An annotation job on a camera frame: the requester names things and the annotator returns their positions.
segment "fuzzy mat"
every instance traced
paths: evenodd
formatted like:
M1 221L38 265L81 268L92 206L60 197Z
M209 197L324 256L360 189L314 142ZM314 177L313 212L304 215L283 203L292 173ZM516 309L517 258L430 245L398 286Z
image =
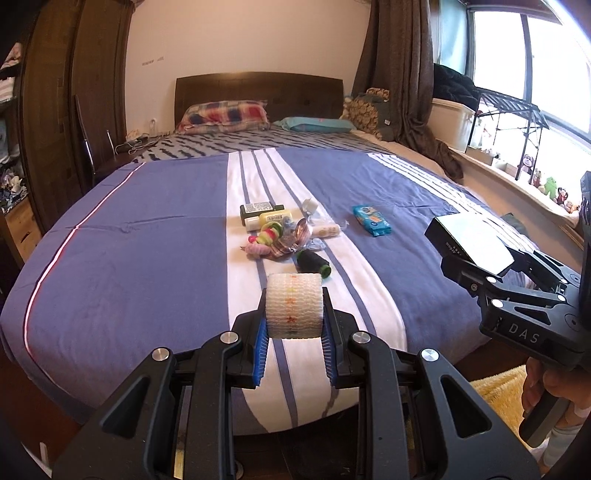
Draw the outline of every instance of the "fuzzy mat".
M494 377L470 383L520 440L519 424L523 420L521 394L526 376L525 365L521 365Z

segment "human hand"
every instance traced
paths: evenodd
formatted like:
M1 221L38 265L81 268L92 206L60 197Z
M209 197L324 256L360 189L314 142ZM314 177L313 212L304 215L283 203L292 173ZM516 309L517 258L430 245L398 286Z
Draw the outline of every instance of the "human hand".
M539 360L528 359L525 364L527 377L523 385L521 404L526 412L531 411L540 401L544 390L555 397L562 397L572 403L558 421L558 428L574 427L584 423L591 407L591 374L582 369L570 372L547 369Z

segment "drawer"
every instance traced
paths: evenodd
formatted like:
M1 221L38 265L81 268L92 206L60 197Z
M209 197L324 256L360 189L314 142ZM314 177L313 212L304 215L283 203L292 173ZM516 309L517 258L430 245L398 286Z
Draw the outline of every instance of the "drawer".
M22 260L26 262L41 240L41 231L28 198L8 212L6 223Z

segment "patterned bedsheet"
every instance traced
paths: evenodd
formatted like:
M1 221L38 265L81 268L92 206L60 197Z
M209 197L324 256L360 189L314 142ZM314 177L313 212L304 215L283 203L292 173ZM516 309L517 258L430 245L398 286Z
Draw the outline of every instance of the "patterned bedsheet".
M171 135L138 157L139 162L181 160L270 147L334 148L335 150L389 153L353 134L287 132L275 125L269 130L248 130L203 135Z

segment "wooden headboard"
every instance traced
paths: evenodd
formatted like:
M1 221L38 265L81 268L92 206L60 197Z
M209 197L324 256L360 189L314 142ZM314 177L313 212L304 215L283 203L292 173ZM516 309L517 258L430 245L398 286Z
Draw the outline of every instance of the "wooden headboard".
M211 73L177 79L174 123L197 103L266 100L269 121L286 116L338 118L343 113L343 80L298 73Z

